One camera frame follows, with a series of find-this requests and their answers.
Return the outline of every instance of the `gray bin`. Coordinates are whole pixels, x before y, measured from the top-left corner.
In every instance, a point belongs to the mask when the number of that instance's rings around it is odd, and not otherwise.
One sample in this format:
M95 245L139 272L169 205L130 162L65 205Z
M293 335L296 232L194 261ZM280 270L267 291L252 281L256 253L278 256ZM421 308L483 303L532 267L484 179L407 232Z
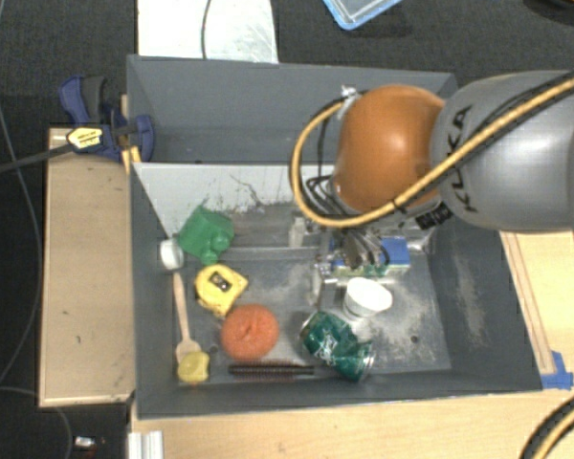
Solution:
M293 382L235 381L216 347L219 323L195 303L192 279L200 265L188 258L182 275L189 326L211 354L210 380L186 386L176 377L180 336L172 279L158 247L200 202L234 219L236 238L222 260L250 278L239 302L260 300L275 311L281 340L273 357L315 362L298 346L297 334L314 311L307 295L320 240L288 248L294 208L288 184L277 178L286 176L302 125L341 85L363 90L396 82L445 98L455 90L447 74L128 58L129 116L150 114L158 132L154 163L135 165L130 176L141 419L541 389L498 233L456 219L411 254L410 271L398 277L396 304L378 322L386 337L379 365L359 383L321 366L315 377ZM336 133L332 124L328 138ZM328 139L327 161L335 154L332 143ZM304 160L314 159L313 145ZM406 339L410 335L416 339Z

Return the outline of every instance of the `crushed soda can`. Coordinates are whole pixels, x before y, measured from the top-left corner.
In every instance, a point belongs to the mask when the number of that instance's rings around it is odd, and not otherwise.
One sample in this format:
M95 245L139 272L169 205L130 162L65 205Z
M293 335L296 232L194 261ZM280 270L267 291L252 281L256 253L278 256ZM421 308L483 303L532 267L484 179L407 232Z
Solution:
M318 311L308 317L299 332L306 349L350 381L359 382L374 364L372 342L359 342L343 319Z

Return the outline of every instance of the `green toy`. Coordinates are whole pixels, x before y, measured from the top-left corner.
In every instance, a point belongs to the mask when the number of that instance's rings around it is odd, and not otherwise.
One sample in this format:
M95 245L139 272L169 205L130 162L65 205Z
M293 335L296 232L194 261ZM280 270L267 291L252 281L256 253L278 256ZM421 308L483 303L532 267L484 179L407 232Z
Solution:
M183 251L197 256L204 265L216 264L219 255L233 240L232 220L223 214L198 206L178 235Z

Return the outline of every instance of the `wooden table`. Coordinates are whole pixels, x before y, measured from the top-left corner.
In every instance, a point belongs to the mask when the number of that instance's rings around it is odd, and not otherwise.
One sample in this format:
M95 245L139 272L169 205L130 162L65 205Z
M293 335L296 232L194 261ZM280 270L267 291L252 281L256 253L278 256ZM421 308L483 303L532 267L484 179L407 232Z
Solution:
M134 388L124 186L122 168L103 159L50 162L41 405L123 401ZM572 235L511 235L504 242L519 293L534 293L548 343L574 373ZM142 422L134 412L131 428L161 430L166 459L517 458L534 427L572 393ZM574 432L550 457L574 458Z

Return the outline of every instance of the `black brush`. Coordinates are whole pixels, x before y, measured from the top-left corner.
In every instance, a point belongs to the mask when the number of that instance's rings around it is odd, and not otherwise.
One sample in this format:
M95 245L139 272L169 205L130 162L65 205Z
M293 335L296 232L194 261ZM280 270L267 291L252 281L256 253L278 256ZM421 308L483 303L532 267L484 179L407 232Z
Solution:
M292 381L297 376L313 376L315 366L290 361L244 361L230 364L228 372L252 381Z

